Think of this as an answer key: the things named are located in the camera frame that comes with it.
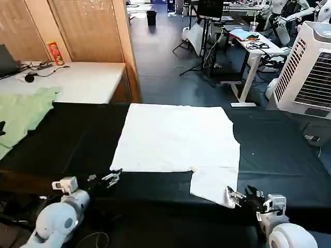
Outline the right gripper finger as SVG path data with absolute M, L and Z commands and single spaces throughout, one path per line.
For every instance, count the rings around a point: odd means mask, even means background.
M 228 202 L 229 202 L 229 207 L 230 208 L 235 208 L 235 207 L 242 207 L 241 202 L 242 198 L 239 196 L 229 196 Z
M 238 191 L 235 191 L 230 186 L 227 186 L 227 195 L 228 195 L 228 198 L 246 198 L 246 195 L 244 195 Z

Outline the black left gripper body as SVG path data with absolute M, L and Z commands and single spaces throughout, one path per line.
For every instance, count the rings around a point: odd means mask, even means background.
M 90 198 L 95 197 L 95 195 L 109 185 L 109 180 L 102 180 L 98 177 L 88 177 L 87 179 L 87 193 Z

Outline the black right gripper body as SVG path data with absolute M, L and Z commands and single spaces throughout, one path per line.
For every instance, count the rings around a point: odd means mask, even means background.
M 253 186 L 246 185 L 245 197 L 241 202 L 245 207 L 249 207 L 253 211 L 264 211 L 264 192 Z

